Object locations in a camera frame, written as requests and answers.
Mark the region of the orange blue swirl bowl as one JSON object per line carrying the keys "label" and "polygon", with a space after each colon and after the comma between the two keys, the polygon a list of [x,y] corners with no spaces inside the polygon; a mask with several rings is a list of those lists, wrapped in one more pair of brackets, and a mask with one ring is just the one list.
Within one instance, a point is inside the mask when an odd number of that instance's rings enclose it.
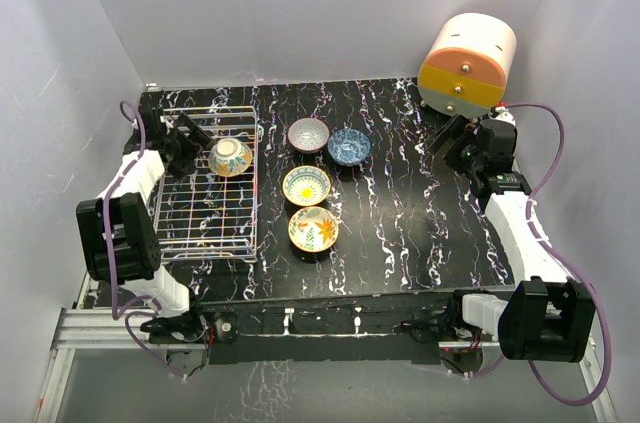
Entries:
{"label": "orange blue swirl bowl", "polygon": [[208,166],[214,175],[235,177],[244,173],[253,162],[249,146],[237,138],[219,139],[212,147]]}

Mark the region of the orange flower leaf bowl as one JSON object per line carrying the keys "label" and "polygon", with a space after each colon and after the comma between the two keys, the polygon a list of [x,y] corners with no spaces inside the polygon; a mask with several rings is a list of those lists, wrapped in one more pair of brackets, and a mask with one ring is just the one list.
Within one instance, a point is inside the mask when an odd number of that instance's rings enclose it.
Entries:
{"label": "orange flower leaf bowl", "polygon": [[339,236],[339,222],[325,208],[304,207],[289,220],[288,236],[296,248],[305,252],[320,253],[336,243]]}

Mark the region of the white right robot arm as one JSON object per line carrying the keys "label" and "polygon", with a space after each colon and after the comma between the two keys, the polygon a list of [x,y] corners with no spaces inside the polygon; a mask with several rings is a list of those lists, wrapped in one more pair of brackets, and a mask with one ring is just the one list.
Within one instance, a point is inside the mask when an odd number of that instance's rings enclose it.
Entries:
{"label": "white right robot arm", "polygon": [[488,290],[457,290],[445,319],[447,331],[466,340],[479,330],[510,360],[577,363],[596,313],[586,286],[546,247],[533,211],[531,188],[514,171],[517,129],[504,114],[469,120],[453,116],[429,149],[452,144],[445,163],[467,177],[484,216],[494,227],[515,288],[507,300]]}

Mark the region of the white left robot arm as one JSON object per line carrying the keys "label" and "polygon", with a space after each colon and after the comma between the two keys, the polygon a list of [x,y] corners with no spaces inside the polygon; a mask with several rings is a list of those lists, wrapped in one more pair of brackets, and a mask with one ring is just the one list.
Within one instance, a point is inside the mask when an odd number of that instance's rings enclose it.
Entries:
{"label": "white left robot arm", "polygon": [[163,265],[149,204],[163,176],[194,173],[211,139],[185,114],[166,117],[127,102],[120,111],[133,126],[120,167],[104,191],[76,207],[87,272],[110,285],[114,320],[142,305],[143,332],[194,342],[203,338],[207,319],[192,291]]}

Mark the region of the cylindrical drawer cabinet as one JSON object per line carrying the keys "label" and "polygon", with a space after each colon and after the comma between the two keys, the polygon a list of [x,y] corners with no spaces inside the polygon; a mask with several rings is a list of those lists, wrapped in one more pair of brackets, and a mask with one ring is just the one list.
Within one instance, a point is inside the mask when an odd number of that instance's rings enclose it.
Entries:
{"label": "cylindrical drawer cabinet", "polygon": [[441,28],[417,78],[426,106],[467,119],[484,116],[504,96],[517,37],[504,21],[463,13]]}

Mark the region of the blue patterned bowl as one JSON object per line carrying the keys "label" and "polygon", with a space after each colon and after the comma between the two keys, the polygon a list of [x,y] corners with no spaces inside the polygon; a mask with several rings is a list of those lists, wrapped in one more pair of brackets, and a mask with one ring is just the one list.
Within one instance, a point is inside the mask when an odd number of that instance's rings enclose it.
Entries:
{"label": "blue patterned bowl", "polygon": [[341,166],[356,166],[371,154],[371,142],[361,131],[344,128],[332,134],[327,143],[332,159]]}

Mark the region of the grey bowl red rim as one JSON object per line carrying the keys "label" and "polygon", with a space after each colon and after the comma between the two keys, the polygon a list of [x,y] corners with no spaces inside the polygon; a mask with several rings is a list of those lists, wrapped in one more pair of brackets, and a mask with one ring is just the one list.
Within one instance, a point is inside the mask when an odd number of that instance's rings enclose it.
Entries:
{"label": "grey bowl red rim", "polygon": [[311,117],[296,120],[287,131],[288,142],[295,150],[304,154],[321,151],[330,136],[331,132],[327,124]]}

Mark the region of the yellow sun pattern bowl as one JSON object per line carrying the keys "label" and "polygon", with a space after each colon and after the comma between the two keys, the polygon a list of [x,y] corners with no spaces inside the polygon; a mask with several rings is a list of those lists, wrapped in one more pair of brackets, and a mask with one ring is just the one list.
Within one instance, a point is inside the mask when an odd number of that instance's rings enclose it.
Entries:
{"label": "yellow sun pattern bowl", "polygon": [[307,207],[322,203],[331,191],[331,181],[322,169],[302,165],[289,171],[283,179],[282,192],[292,204]]}

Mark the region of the aluminium frame rail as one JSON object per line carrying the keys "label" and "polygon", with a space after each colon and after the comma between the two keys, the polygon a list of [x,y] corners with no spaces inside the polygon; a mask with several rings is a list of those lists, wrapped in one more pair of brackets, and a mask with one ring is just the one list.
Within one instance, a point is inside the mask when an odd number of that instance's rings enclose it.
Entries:
{"label": "aluminium frame rail", "polygon": [[114,321],[106,308],[86,307],[87,297],[97,289],[98,284],[91,283],[86,275],[75,305],[71,309],[61,310],[51,343],[35,422],[56,421],[78,350],[124,350],[137,347],[126,331],[123,319]]}

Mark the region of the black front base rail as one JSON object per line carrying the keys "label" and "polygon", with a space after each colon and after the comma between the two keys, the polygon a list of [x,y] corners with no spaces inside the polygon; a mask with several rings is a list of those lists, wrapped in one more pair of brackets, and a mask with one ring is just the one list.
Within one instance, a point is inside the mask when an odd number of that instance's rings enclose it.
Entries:
{"label": "black front base rail", "polygon": [[410,361],[438,365],[443,354],[479,365],[494,346],[463,323],[459,290],[194,303],[181,316],[141,329],[154,344],[203,343],[211,365],[259,361]]}

